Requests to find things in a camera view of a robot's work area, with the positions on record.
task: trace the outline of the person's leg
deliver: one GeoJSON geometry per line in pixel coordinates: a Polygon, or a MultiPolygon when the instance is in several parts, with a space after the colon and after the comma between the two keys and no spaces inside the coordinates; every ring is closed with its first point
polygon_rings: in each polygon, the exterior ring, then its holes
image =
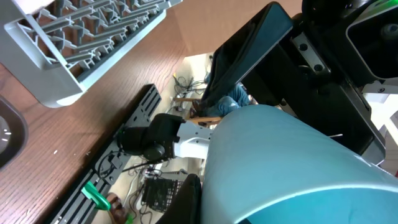
{"type": "Polygon", "coordinates": [[[243,87],[239,84],[235,85],[233,90],[231,90],[227,96],[230,96],[234,101],[238,103],[240,107],[247,106],[250,104],[249,96],[244,91],[243,87]]]}
{"type": "Polygon", "coordinates": [[[205,116],[226,116],[230,112],[240,108],[238,103],[230,96],[222,97],[214,106],[205,109],[205,116]]]}

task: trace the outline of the green clamp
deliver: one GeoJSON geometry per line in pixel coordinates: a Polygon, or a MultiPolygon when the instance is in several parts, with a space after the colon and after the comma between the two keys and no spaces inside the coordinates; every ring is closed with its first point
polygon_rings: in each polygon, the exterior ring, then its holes
{"type": "Polygon", "coordinates": [[[109,211],[111,204],[107,199],[102,196],[95,188],[94,184],[90,181],[82,188],[81,192],[88,198],[94,201],[97,209],[109,211]]]}

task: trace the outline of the wooden table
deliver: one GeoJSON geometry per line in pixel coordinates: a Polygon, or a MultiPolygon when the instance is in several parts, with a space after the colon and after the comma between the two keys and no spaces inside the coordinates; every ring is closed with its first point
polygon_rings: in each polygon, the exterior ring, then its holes
{"type": "Polygon", "coordinates": [[[161,91],[187,50],[173,9],[75,104],[42,106],[0,64],[0,94],[29,124],[23,152],[0,171],[0,223],[41,223],[141,87],[161,91]]]}

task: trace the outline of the white floor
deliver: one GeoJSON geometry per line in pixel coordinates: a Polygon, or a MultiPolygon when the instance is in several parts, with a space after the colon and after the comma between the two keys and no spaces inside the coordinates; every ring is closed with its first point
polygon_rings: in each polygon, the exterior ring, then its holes
{"type": "MultiPolygon", "coordinates": [[[[196,55],[196,56],[191,56],[191,57],[185,58],[182,65],[177,70],[175,76],[177,78],[184,77],[188,82],[192,78],[194,80],[203,80],[206,73],[208,71],[210,71],[211,62],[210,62],[208,56],[209,56],[209,54],[203,54],[203,55],[196,55]]],[[[165,86],[162,93],[160,94],[162,97],[162,101],[160,102],[160,104],[156,108],[156,110],[154,111],[152,118],[159,113],[166,113],[168,111],[170,114],[179,115],[184,118],[187,116],[188,109],[191,107],[191,103],[189,103],[189,104],[185,103],[183,105],[185,110],[183,110],[182,112],[170,110],[170,108],[172,106],[175,106],[172,104],[172,98],[175,97],[175,95],[176,95],[174,86],[175,86],[175,81],[173,78],[171,78],[169,83],[167,84],[167,86],[165,86]]],[[[192,93],[191,95],[188,95],[187,97],[200,98],[200,95],[197,95],[196,93],[192,93]]],[[[141,158],[134,156],[134,157],[130,158],[126,167],[130,167],[133,164],[139,164],[139,163],[141,163],[141,158]]],[[[201,159],[176,158],[176,159],[172,159],[170,161],[170,164],[167,167],[165,167],[165,165],[166,165],[166,163],[163,164],[162,169],[161,169],[163,172],[178,171],[180,169],[184,169],[184,170],[188,171],[188,173],[199,174],[200,166],[201,166],[201,159]]],[[[116,193],[123,202],[126,199],[126,194],[129,191],[130,183],[133,179],[134,179],[134,175],[130,176],[127,172],[122,173],[119,176],[119,179],[116,181],[116,183],[111,187],[111,190],[109,192],[116,193]]],[[[135,180],[133,182],[131,192],[136,191],[136,189],[137,189],[137,180],[135,180]]],[[[152,217],[151,223],[155,223],[162,216],[162,213],[154,212],[154,211],[152,211],[152,213],[153,213],[153,217],[152,217]]],[[[142,222],[145,224],[149,223],[149,215],[145,215],[142,218],[142,222]]],[[[108,213],[105,211],[101,211],[101,210],[99,210],[97,212],[92,223],[94,223],[94,224],[112,224],[108,213]]],[[[134,220],[134,224],[135,223],[140,223],[139,217],[137,217],[134,220]]]]}

